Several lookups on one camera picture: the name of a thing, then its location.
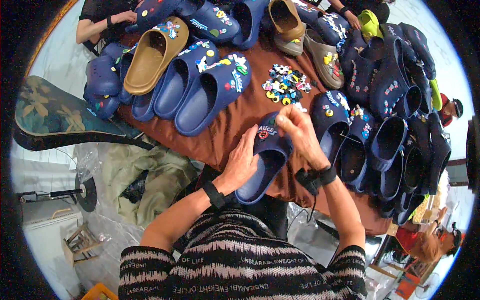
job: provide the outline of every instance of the black and white striped sleeve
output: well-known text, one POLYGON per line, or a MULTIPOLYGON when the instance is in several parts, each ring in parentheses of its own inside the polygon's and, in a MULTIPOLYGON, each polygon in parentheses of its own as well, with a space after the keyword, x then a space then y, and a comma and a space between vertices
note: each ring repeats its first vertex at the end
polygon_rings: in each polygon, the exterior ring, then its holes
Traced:
POLYGON ((343 249, 328 267, 341 284, 335 292, 344 294, 347 299, 365 299, 365 250, 359 246, 343 249))
POLYGON ((175 260, 169 252, 133 246, 123 250, 120 259, 119 299, 167 299, 171 289, 167 276, 175 260))

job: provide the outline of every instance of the wooden stool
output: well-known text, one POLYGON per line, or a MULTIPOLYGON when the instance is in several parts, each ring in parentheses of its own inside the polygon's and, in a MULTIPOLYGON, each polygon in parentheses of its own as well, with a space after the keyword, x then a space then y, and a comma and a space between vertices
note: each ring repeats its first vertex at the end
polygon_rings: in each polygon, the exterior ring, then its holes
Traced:
POLYGON ((69 262, 72 266, 77 263, 98 257, 98 255, 95 255, 92 252, 92 249, 101 245, 102 242, 95 238, 93 233, 88 229, 87 224, 88 222, 83 223, 68 240, 63 239, 63 253, 65 254, 67 262, 69 262))

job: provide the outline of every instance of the table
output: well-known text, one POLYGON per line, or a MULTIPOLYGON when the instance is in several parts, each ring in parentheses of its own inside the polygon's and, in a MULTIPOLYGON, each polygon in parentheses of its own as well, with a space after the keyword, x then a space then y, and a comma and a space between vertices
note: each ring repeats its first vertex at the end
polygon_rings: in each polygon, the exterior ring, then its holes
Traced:
MULTIPOLYGON (((233 47, 219 47, 220 57, 232 51, 238 50, 233 47)), ((161 120, 158 117, 148 122, 137 121, 132 116, 131 106, 120 107, 120 116, 164 146, 222 171, 228 161, 229 153, 236 147, 241 135, 249 127, 259 124, 266 114, 283 108, 281 102, 274 103, 268 99, 261 86, 270 78, 268 70, 274 64, 291 66, 293 70, 307 75, 307 82, 315 80, 318 83, 317 88, 314 87, 308 94, 302 92, 301 103, 308 111, 310 111, 313 97, 327 91, 315 72, 309 53, 304 52, 297 58, 284 54, 275 47, 273 39, 264 34, 260 35, 259 41, 253 48, 240 52, 250 63, 251 69, 248 71, 252 72, 252 80, 237 101, 220 112, 209 128, 198 136, 182 136, 175 129, 172 121, 161 120)), ((293 201, 302 207, 313 207, 314 197, 294 179, 294 174, 300 168, 308 168, 307 162, 297 151, 294 151, 287 165, 270 185, 267 194, 282 201, 293 201)), ((369 206, 367 195, 352 192, 350 194, 357 205, 367 234, 386 233, 391 220, 379 217, 376 210, 369 206)), ((315 209, 330 216, 323 190, 320 190, 320 194, 316 197, 315 209)))

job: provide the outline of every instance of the person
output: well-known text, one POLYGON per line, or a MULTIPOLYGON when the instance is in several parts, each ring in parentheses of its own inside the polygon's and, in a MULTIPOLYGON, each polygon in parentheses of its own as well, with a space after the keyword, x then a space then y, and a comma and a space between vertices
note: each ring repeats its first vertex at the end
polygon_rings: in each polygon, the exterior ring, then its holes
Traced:
POLYGON ((438 219, 433 221, 424 232, 419 232, 420 225, 408 221, 396 233, 396 239, 401 248, 410 256, 431 264, 446 254, 454 255, 460 246, 462 233, 453 225, 452 232, 438 234, 437 228, 445 217, 447 207, 444 207, 438 219))
POLYGON ((463 115, 463 104, 458 99, 450 101, 445 94, 440 93, 442 97, 442 109, 438 112, 440 121, 444 127, 452 123, 453 118, 460 118, 463 115))
POLYGON ((133 12, 142 1, 135 0, 85 0, 82 13, 78 18, 75 41, 81 44, 90 41, 94 45, 101 38, 110 42, 120 42, 129 23, 137 22, 137 14, 133 12))
POLYGON ((390 8, 388 4, 392 4, 395 0, 328 0, 330 7, 327 13, 336 12, 343 15, 353 29, 360 29, 361 25, 357 18, 363 10, 372 11, 378 19, 379 24, 385 24, 390 17, 390 8))
MULTIPOLYGON (((307 113, 295 105, 276 117, 279 134, 289 134, 295 150, 315 170, 330 168, 307 113)), ((223 173, 212 181, 228 195, 257 170, 249 128, 229 154, 223 173)), ((119 299, 364 299, 365 228, 347 189, 335 176, 324 185, 331 218, 339 233, 336 258, 324 268, 277 238, 264 222, 242 210, 211 206, 205 190, 173 204, 145 229, 139 246, 121 254, 119 299), (188 240, 175 262, 171 252, 188 240)))

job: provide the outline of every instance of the needle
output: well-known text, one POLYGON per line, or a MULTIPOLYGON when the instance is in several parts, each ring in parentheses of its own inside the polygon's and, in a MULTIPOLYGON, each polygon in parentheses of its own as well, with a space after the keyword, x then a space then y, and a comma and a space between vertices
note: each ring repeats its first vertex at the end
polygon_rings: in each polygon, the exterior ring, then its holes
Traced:
POLYGON ((359 141, 356 141, 356 140, 354 140, 354 139, 352 139, 352 138, 350 138, 350 137, 348 137, 348 136, 346 136, 346 135, 343 135, 343 130, 342 130, 342 133, 341 133, 340 135, 343 136, 343 137, 348 138, 349 140, 352 140, 352 141, 354 141, 354 142, 360 143, 359 141))

